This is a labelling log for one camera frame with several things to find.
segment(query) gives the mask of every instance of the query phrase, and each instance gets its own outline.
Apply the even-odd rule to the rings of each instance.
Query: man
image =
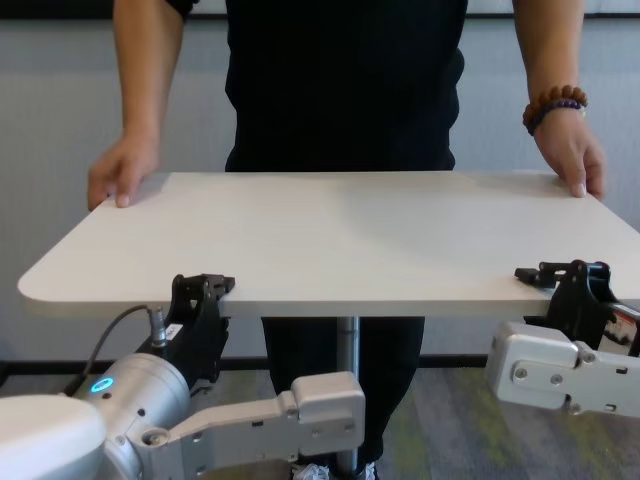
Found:
[[[191,0],[115,1],[124,128],[91,169],[90,209],[112,194],[126,207],[158,167],[192,6]],[[452,169],[449,130],[458,115],[463,58],[457,46],[466,8],[466,0],[228,0],[227,94],[237,133],[227,171]],[[514,8],[531,101],[553,87],[577,86],[583,1],[516,0]],[[572,194],[602,197],[604,154],[580,112],[554,108],[538,120],[535,141]],[[277,392],[298,376],[335,368],[335,320],[263,324]],[[363,320],[360,478],[377,478],[373,462],[413,378],[423,326],[421,318]],[[294,466],[292,478],[328,478],[331,458],[306,460]]]

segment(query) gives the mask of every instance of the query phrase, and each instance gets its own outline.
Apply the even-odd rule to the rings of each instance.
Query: bolt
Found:
[[[155,433],[149,437],[149,443],[151,445],[160,445],[163,440],[164,440],[164,437],[160,433]]]
[[[580,358],[584,363],[593,363],[596,356],[591,352],[583,352],[582,355],[580,355]]]
[[[142,437],[142,441],[151,446],[162,445],[167,440],[167,435],[164,432],[151,432]]]

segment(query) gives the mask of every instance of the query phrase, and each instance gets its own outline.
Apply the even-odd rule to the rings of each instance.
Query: blue led light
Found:
[[[107,390],[108,388],[111,388],[112,386],[113,378],[104,377],[102,380],[98,380],[93,384],[93,386],[91,387],[91,393],[100,393]]]

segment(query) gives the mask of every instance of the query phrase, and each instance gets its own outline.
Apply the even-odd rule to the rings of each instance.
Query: finger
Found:
[[[587,191],[602,200],[606,194],[606,157],[597,145],[591,145],[584,154]]]
[[[104,202],[111,191],[114,190],[115,183],[110,175],[106,173],[103,166],[89,170],[89,188],[87,190],[87,206],[90,211],[95,210],[98,205]]]
[[[128,162],[120,171],[118,176],[118,191],[116,194],[116,205],[119,208],[126,208],[131,204],[138,185],[142,180],[142,169],[136,162]]]
[[[565,153],[562,163],[564,181],[569,186],[569,190],[574,197],[583,198],[587,196],[587,174],[584,169],[584,153],[576,154],[569,150]]]

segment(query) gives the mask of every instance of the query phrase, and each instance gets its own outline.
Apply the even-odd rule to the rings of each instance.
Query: beaded bracelet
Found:
[[[573,108],[574,110],[583,109],[582,105],[580,105],[580,103],[573,99],[562,98],[560,100],[551,101],[547,103],[544,108],[535,117],[533,117],[529,125],[527,125],[527,131],[529,132],[529,135],[533,136],[536,128],[538,128],[538,125],[542,123],[542,120],[547,115],[547,113],[558,108]]]
[[[588,105],[587,95],[578,87],[565,85],[562,89],[553,87],[548,93],[543,92],[538,99],[529,105],[522,114],[522,123],[530,135],[542,123],[545,115],[558,108],[582,110]]]

